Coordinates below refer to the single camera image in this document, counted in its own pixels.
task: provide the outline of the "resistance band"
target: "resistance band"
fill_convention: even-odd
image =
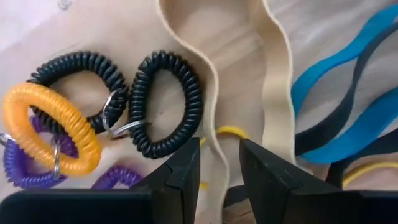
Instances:
[[[58,121],[78,149],[79,158],[60,154],[60,173],[67,176],[84,176],[92,172],[101,159],[101,146],[94,130],[64,97],[55,91],[33,83],[16,85],[3,99],[3,120],[9,134],[18,145],[46,168],[54,170],[55,158],[51,146],[35,132],[28,117],[33,105]]]
[[[333,184],[336,187],[342,187],[343,175],[345,170],[354,161],[359,158],[380,155],[380,154],[390,154],[397,152],[398,146],[398,129],[379,137],[376,141],[372,142],[370,145],[366,146],[362,151],[354,154],[346,159],[331,164],[326,181]]]
[[[333,139],[348,120],[353,106],[356,86],[362,75],[364,66],[373,52],[372,48],[376,48],[378,45],[376,44],[376,39],[384,39],[381,32],[391,26],[396,15],[398,15],[398,4],[378,12],[368,20],[352,43],[336,55],[322,60],[309,68],[293,85],[292,99],[295,112],[298,113],[309,89],[325,72],[361,54],[354,69],[351,86],[337,108],[316,126],[296,135],[296,155],[305,153],[303,157],[315,163],[331,163],[342,160],[359,152],[374,141],[380,132],[385,129],[386,125],[396,117],[395,109],[389,108],[388,110],[391,111],[389,114],[379,118],[373,116],[371,118],[372,121],[369,120],[369,116],[378,113],[379,110],[384,111],[386,105],[391,105],[390,100],[395,95],[394,90],[392,90],[391,93],[385,94],[369,106],[354,125],[343,135]]]

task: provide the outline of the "yellow rubber band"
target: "yellow rubber band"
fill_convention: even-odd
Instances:
[[[52,147],[39,137],[29,121],[30,105],[38,107],[58,121],[78,149],[78,159],[60,154],[60,173],[67,176],[84,176],[92,172],[100,162],[101,146],[90,124],[63,96],[33,83],[16,85],[3,99],[4,125],[21,149],[46,168],[54,169]]]
[[[248,138],[247,134],[241,128],[234,127],[234,126],[222,126],[217,129],[216,134],[233,134],[241,139]],[[206,138],[202,138],[200,140],[200,146],[202,146],[205,142],[206,142]],[[207,190],[208,188],[209,188],[208,182],[204,182],[204,181],[200,182],[200,189]]]
[[[343,179],[343,187],[346,187],[359,176],[380,168],[398,168],[398,162],[370,162],[360,165],[349,171]]]

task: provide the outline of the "black rubber band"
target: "black rubber band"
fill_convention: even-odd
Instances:
[[[377,35],[366,48],[362,51],[361,55],[358,57],[356,62],[355,71],[359,72],[359,76],[362,74],[368,60],[370,59],[373,52],[377,47],[391,34],[398,30],[398,23],[394,23],[388,29],[382,31]],[[376,154],[388,154],[398,151],[398,129],[390,132],[389,134],[378,138],[376,141],[372,142],[366,148],[364,148],[359,153],[347,158],[342,161],[334,162],[331,164],[328,172],[328,177],[326,181],[337,187],[342,187],[343,176],[347,167],[353,163],[355,160]]]
[[[137,150],[151,159],[165,157],[182,147],[196,132],[203,114],[203,101],[197,75],[189,64],[174,53],[154,52],[139,66],[129,94],[129,122],[146,119],[147,100],[159,70],[168,70],[178,78],[185,97],[185,111],[177,128],[166,138],[152,142],[146,125],[130,129]]]
[[[227,208],[246,199],[248,199],[248,195],[246,194],[244,185],[230,187],[226,191],[223,208]]]
[[[84,70],[96,73],[104,81],[110,92],[119,90],[105,111],[108,124],[112,127],[126,109],[128,87],[118,67],[104,55],[91,52],[74,52],[59,56],[39,67],[35,73],[32,73],[32,78],[27,82],[50,87],[63,77]],[[64,128],[44,111],[34,106],[32,106],[32,109],[48,130],[55,134],[65,133]],[[105,131],[101,112],[87,117],[87,121],[96,134]]]
[[[374,40],[380,38],[381,35],[383,35],[382,33],[375,37]],[[372,47],[371,44],[372,43],[369,43],[368,46],[363,50],[361,54],[362,57],[358,57],[357,64],[353,72],[351,86],[349,87],[340,104],[323,121],[319,122],[317,125],[306,131],[296,134],[296,156],[300,156],[306,152],[326,145],[343,129],[353,109],[356,87],[358,86],[359,79],[362,76],[364,66],[368,61],[368,58],[365,58],[364,54],[366,54],[366,52],[370,54],[372,53],[369,52],[370,47]]]

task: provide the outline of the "key ring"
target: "key ring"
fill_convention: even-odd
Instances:
[[[54,172],[53,180],[60,178],[60,140],[57,137],[51,139],[51,146],[54,148]]]
[[[11,137],[11,135],[6,134],[6,133],[0,133],[0,144],[3,145],[4,147],[7,146],[7,141],[3,140],[4,138],[7,139],[7,141],[8,141],[8,140],[15,141],[15,140]]]
[[[102,124],[103,124],[104,129],[107,132],[107,134],[108,134],[108,136],[109,136],[109,138],[111,140],[118,140],[118,139],[126,138],[126,137],[129,136],[129,134],[128,133],[123,134],[123,132],[125,132],[126,130],[128,130],[130,128],[134,129],[136,127],[142,126],[142,125],[144,125],[146,123],[144,120],[134,121],[134,122],[128,123],[128,124],[126,124],[124,126],[121,126],[120,128],[118,128],[118,129],[116,129],[114,131],[111,130],[111,127],[109,127],[108,121],[106,120],[105,111],[106,111],[106,108],[109,106],[113,96],[120,90],[121,89],[114,90],[108,96],[108,98],[106,99],[106,102],[105,102],[105,104],[103,106],[103,109],[101,111]]]

